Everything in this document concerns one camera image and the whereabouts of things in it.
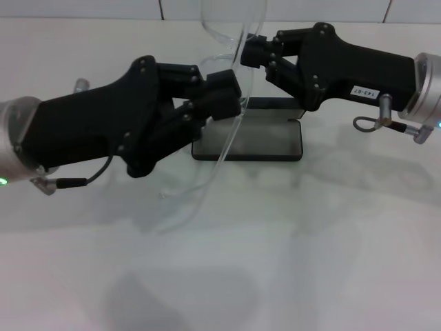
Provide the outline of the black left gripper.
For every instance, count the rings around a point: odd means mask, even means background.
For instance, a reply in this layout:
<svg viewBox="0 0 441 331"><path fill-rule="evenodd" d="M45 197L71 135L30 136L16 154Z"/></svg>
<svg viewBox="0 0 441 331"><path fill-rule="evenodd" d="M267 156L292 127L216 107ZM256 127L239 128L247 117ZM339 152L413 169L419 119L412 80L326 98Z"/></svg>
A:
<svg viewBox="0 0 441 331"><path fill-rule="evenodd" d="M225 89L242 95L231 69L204 79L196 65L141 57L106 86L41 102L21 147L45 168L117 155L131 177L145 177L156 163L142 145L164 97L193 99Z"/></svg>

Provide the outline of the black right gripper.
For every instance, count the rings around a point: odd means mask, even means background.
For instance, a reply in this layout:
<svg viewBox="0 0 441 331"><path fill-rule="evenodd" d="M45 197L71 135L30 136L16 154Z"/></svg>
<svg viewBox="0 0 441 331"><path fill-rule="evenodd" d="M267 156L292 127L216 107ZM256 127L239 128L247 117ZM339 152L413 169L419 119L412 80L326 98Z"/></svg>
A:
<svg viewBox="0 0 441 331"><path fill-rule="evenodd" d="M282 58L297 54L297 66ZM416 92L412 58L347 43L328 23L279 30L272 39L252 37L240 63L264 67L266 81L301 101L308 111L316 111L328 99L379 106L379 97L390 94L392 109L401 112Z"/></svg>

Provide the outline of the clear white glasses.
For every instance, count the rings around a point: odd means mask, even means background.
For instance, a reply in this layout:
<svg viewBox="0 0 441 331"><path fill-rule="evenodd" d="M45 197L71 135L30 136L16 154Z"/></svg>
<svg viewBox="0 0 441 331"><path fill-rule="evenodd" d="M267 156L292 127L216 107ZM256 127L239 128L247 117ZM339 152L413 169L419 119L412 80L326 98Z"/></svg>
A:
<svg viewBox="0 0 441 331"><path fill-rule="evenodd" d="M240 57L246 41L258 34L263 26L267 0L201 0L200 9L205 31L227 51L203 59L200 63L201 73L208 75L233 70L242 90L240 114L223 121L206 120L202 137L193 142L191 150L212 154L216 162L214 165L197 164L195 174L189 181L177 188L161 190L160 234L178 230L197 215L233 145L245 117L254 82L254 71L242 66Z"/></svg>

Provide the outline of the black glasses case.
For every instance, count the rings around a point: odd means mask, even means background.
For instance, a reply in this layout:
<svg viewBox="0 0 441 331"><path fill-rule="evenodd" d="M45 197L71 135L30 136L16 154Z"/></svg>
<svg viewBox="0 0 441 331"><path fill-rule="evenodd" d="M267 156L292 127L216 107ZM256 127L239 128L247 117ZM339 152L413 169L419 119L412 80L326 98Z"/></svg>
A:
<svg viewBox="0 0 441 331"><path fill-rule="evenodd" d="M227 161L297 162L302 159L300 119L305 111L297 100L285 97L251 97ZM208 124L192 144L192 157L215 161L227 142L233 119Z"/></svg>

